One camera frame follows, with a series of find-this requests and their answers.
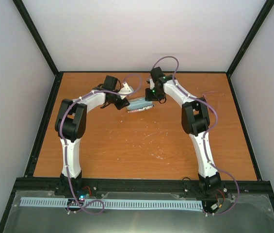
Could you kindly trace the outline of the flag print glasses case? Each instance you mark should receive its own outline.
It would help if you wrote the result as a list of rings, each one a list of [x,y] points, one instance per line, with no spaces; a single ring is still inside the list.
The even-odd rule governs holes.
[[[155,105],[152,101],[146,101],[145,97],[139,97],[129,100],[129,105],[126,107],[128,113],[137,113],[153,108]]]

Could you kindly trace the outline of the light blue cleaning cloth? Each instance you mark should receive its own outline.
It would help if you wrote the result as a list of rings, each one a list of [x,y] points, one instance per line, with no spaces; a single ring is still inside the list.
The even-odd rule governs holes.
[[[152,105],[151,101],[146,101],[144,98],[130,100],[129,102],[130,102],[130,105],[127,106],[127,109],[129,111],[144,108],[144,107]]]

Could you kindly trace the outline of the pink transparent sunglasses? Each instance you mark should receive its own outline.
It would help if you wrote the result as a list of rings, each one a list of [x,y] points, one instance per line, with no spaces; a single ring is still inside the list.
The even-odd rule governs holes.
[[[213,93],[216,93],[217,91],[216,90],[212,90],[212,91],[207,91],[207,92],[204,92],[202,94],[202,97],[207,100],[207,96],[210,95],[210,94],[213,94]]]

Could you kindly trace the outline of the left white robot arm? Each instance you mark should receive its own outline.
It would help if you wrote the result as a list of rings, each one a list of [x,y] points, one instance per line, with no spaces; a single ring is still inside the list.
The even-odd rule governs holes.
[[[80,142],[86,129],[87,114],[94,108],[113,104],[118,110],[129,106],[127,96],[134,89],[126,81],[120,82],[113,76],[106,76],[104,83],[94,87],[88,94],[74,100],[61,102],[55,121],[55,130],[63,149],[63,169],[60,180],[71,195],[82,191]]]

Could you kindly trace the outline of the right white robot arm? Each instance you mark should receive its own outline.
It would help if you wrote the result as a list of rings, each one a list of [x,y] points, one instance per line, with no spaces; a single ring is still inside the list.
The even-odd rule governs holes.
[[[210,117],[206,100],[189,93],[173,75],[164,74],[160,67],[151,70],[149,84],[145,90],[146,101],[161,102],[170,96],[181,107],[181,125],[191,138],[197,156],[199,190],[202,195],[209,195],[219,188],[221,177],[210,149]]]

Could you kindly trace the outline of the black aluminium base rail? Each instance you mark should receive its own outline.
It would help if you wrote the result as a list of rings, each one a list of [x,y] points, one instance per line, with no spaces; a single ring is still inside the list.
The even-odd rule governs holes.
[[[206,199],[214,198],[218,188],[202,194],[198,181],[190,180],[123,180],[123,179],[84,179],[73,186],[76,196],[91,193],[101,198],[109,192],[119,193],[170,193],[180,197]],[[59,178],[17,178],[12,189],[16,191],[53,191],[57,196],[71,197],[67,182]]]

